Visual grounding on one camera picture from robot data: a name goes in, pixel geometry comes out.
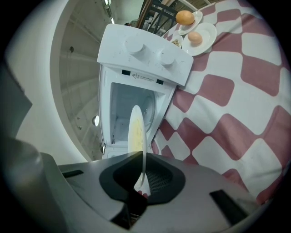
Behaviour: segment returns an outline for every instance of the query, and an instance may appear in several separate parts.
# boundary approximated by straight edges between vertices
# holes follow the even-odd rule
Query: table
[[[194,57],[152,149],[212,168],[264,203],[291,159],[290,67],[274,33],[248,3],[225,0],[201,11],[218,37]],[[178,28],[164,38],[171,40]]]

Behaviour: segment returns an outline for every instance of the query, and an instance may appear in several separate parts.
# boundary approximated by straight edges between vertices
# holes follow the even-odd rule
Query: plate
[[[191,56],[197,56],[208,50],[216,40],[217,30],[213,24],[199,24],[193,31],[198,32],[202,36],[202,42],[198,45],[193,45],[188,36],[185,36],[182,43],[182,50]]]
[[[178,46],[179,48],[182,47],[182,42],[183,42],[183,37],[181,35],[175,35],[173,36],[172,40],[170,40],[170,42],[172,43],[174,40],[178,40],[180,46]]]
[[[180,25],[179,27],[179,35],[186,35],[188,32],[192,31],[196,26],[200,23],[203,17],[203,13],[201,11],[195,11],[192,13],[194,15],[195,21],[191,25],[184,26]]]
[[[128,153],[142,151],[142,173],[136,183],[136,188],[140,188],[145,180],[147,148],[145,123],[141,113],[141,109],[137,105],[133,107],[130,116],[127,150]]]

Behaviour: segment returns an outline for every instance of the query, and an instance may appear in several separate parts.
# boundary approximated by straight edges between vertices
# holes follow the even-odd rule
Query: black rectangular slot
[[[130,75],[130,71],[122,70],[122,74],[123,74],[123,75],[128,75],[128,76],[129,76],[129,75]]]
[[[239,207],[223,190],[209,194],[228,222],[233,226],[247,217],[246,212]]]
[[[156,83],[163,85],[164,81],[157,79]]]
[[[78,176],[80,174],[83,174],[83,172],[81,170],[75,170],[75,171],[71,171],[71,172],[63,172],[62,173],[64,178],[69,178],[69,177],[74,177],[74,176]]]

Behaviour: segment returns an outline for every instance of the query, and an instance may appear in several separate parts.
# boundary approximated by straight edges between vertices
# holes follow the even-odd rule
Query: food on plate
[[[132,131],[132,144],[131,151],[142,151],[143,138],[142,138],[142,126],[139,119],[133,122]]]
[[[188,39],[195,45],[198,45],[202,42],[202,36],[195,31],[189,32]]]
[[[176,15],[176,21],[181,25],[191,25],[194,23],[194,15],[188,10],[181,10]]]
[[[174,45],[180,47],[180,42],[179,42],[177,39],[173,40],[172,43],[173,43]]]

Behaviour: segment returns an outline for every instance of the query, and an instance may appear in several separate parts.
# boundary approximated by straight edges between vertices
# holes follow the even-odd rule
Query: white knob
[[[135,55],[143,49],[144,44],[136,36],[130,36],[125,39],[124,46],[129,54]]]
[[[163,49],[158,53],[158,59],[163,66],[171,66],[175,60],[173,54],[168,49]]]

